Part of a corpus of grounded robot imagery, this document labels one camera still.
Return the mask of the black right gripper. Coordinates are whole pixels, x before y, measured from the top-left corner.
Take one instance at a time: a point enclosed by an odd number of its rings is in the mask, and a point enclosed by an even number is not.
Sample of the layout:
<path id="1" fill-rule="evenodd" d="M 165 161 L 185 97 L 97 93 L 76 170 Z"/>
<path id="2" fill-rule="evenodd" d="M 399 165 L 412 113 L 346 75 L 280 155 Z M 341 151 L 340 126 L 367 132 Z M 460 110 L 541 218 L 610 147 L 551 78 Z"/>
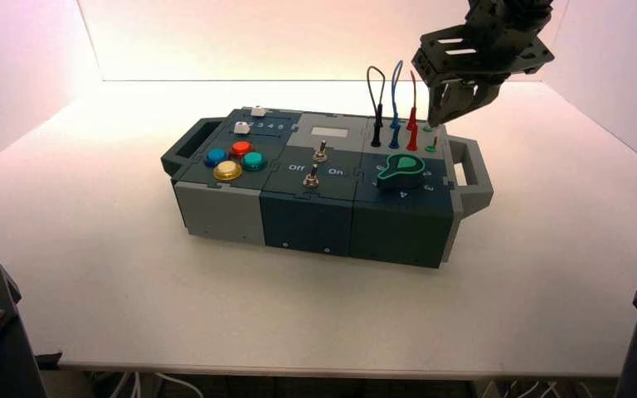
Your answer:
<path id="1" fill-rule="evenodd" d="M 457 80 L 502 83 L 511 74 L 534 74 L 554 59 L 534 31 L 499 22 L 484 27 L 458 25 L 421 36 L 412 65 L 429 88 L 428 123 L 435 128 L 493 102 L 498 86 L 463 85 Z"/>

